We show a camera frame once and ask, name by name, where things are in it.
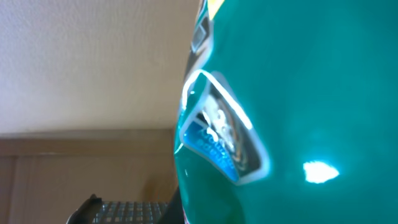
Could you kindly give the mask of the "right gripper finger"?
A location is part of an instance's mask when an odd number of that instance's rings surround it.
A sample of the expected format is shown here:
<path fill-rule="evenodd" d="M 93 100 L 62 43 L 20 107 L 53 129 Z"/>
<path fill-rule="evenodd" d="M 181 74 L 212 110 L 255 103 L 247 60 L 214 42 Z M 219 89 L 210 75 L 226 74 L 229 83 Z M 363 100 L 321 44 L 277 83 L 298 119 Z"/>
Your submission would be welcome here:
<path fill-rule="evenodd" d="M 179 187 L 174 192 L 157 224 L 183 224 L 183 206 Z"/>

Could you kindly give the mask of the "green snack bag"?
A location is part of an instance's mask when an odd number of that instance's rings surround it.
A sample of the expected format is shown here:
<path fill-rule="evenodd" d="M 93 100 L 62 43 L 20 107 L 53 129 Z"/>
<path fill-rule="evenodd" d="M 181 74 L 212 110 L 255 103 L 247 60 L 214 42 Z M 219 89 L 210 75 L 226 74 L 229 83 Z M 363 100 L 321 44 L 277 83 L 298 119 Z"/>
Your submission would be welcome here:
<path fill-rule="evenodd" d="M 184 223 L 397 222 L 397 1 L 200 1 Z"/>

